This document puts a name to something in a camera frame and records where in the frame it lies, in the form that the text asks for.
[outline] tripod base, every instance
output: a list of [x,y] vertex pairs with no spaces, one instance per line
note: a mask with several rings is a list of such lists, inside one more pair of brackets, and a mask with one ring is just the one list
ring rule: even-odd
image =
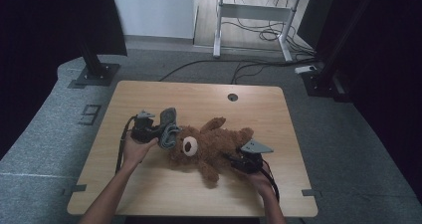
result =
[[329,87],[318,85],[319,73],[302,73],[302,80],[304,80],[305,88],[310,97],[334,98],[336,102],[349,103],[347,91],[344,89],[341,81],[337,76],[332,78]]
[[120,68],[119,64],[101,63],[102,70],[99,75],[92,75],[85,67],[76,80],[72,80],[68,85],[71,89],[83,89],[86,86],[108,87],[111,84],[114,75]]

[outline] forearm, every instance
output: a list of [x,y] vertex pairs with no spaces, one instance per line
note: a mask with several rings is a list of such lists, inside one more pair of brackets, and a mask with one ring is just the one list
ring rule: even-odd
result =
[[133,167],[123,167],[91,204],[80,223],[109,223],[133,173]]
[[264,201],[265,215],[268,224],[285,224],[286,219],[277,201],[273,189],[268,189],[260,193]]

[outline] wrist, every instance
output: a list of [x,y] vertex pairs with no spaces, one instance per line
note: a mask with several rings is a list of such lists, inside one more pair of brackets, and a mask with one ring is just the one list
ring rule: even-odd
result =
[[137,168],[137,165],[138,163],[124,162],[120,170],[132,174]]
[[263,199],[276,198],[276,194],[274,193],[274,190],[271,187],[269,187],[269,188],[263,188],[258,193],[260,194],[260,196]]

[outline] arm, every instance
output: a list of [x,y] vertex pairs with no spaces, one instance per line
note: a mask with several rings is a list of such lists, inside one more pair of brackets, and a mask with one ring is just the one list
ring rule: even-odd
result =
[[201,127],[200,132],[204,133],[212,129],[217,129],[221,127],[224,124],[224,122],[226,122],[226,119],[224,117],[214,117],[213,119],[209,120],[207,123],[205,123]]
[[82,217],[80,224],[111,222],[130,176],[137,165],[143,161],[149,149],[157,145],[157,142],[158,138],[155,138],[149,143],[139,144],[130,137],[130,132],[126,134],[123,165],[120,171],[111,179],[93,204],[91,204],[90,208]]
[[[266,163],[263,163],[264,170],[270,171]],[[285,224],[286,219],[277,201],[273,187],[267,177],[261,172],[252,173],[248,175],[248,179],[252,182],[258,191],[258,194],[263,198],[265,216],[268,224]]]

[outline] table top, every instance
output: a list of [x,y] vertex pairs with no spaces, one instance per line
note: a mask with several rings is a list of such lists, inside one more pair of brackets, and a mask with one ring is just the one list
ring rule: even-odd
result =
[[[228,95],[238,99],[232,102]],[[254,139],[274,150],[264,153],[280,190],[286,216],[313,217],[317,205],[302,190],[311,189],[308,174],[283,91],[277,87],[157,82],[120,82],[111,98],[78,185],[68,205],[71,214],[84,214],[114,176],[118,145],[128,119],[146,110],[159,114],[175,107],[177,124],[200,128],[209,119],[225,117],[223,128],[250,127]],[[253,186],[229,170],[217,185],[204,181],[195,166],[170,167],[168,150],[152,148],[133,173],[117,208],[117,215],[264,216],[263,203]]]

